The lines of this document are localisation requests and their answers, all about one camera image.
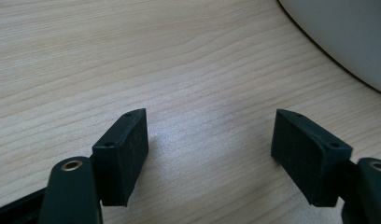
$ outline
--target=screw hole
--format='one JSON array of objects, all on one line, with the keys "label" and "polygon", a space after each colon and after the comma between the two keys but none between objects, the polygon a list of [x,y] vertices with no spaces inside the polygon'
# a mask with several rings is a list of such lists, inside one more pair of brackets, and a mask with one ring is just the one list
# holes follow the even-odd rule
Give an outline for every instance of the screw hole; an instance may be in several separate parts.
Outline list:
[{"label": "screw hole", "polygon": [[337,144],[337,143],[330,143],[330,146],[331,146],[331,147],[340,147],[340,145]]},{"label": "screw hole", "polygon": [[113,147],[114,145],[115,145],[115,143],[113,143],[113,142],[106,142],[106,143],[104,143],[105,147]]},{"label": "screw hole", "polygon": [[372,166],[374,169],[376,169],[376,170],[378,170],[378,171],[381,172],[381,162],[373,161],[373,162],[371,162],[371,166]]},{"label": "screw hole", "polygon": [[64,171],[73,171],[79,168],[82,165],[82,161],[69,161],[62,166]]}]

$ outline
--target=light wood grain surface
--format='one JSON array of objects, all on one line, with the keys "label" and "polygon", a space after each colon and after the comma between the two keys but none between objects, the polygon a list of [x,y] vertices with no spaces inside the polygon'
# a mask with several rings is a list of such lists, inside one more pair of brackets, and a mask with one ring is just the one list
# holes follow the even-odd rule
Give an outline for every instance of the light wood grain surface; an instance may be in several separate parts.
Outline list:
[{"label": "light wood grain surface", "polygon": [[149,155],[105,223],[341,223],[271,158],[277,108],[381,159],[381,93],[276,1],[0,0],[0,206],[141,107]]}]

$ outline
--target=wood grain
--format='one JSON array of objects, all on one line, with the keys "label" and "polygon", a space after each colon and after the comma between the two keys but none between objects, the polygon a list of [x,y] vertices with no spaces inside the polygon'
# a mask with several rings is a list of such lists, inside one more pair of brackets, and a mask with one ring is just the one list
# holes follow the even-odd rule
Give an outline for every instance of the wood grain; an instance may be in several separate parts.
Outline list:
[{"label": "wood grain", "polygon": [[381,93],[276,1],[0,1],[0,206],[140,107],[150,153],[105,223],[341,223],[270,157],[277,108],[381,159]]}]

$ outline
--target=wooden table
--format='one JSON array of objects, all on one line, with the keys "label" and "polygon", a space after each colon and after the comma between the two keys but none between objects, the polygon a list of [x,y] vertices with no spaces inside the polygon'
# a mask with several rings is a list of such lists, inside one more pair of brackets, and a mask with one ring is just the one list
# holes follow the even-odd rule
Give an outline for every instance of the wooden table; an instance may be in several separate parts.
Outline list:
[{"label": "wooden table", "polygon": [[381,93],[276,1],[0,0],[0,206],[141,107],[150,152],[105,223],[341,223],[271,158],[277,108],[381,159]]}]

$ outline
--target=white object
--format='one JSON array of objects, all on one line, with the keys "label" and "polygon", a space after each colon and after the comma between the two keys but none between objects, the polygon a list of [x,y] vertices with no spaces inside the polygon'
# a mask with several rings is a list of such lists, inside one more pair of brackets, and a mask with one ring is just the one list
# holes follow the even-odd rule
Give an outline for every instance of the white object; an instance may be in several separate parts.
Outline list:
[{"label": "white object", "polygon": [[280,0],[333,59],[381,91],[381,0]]}]

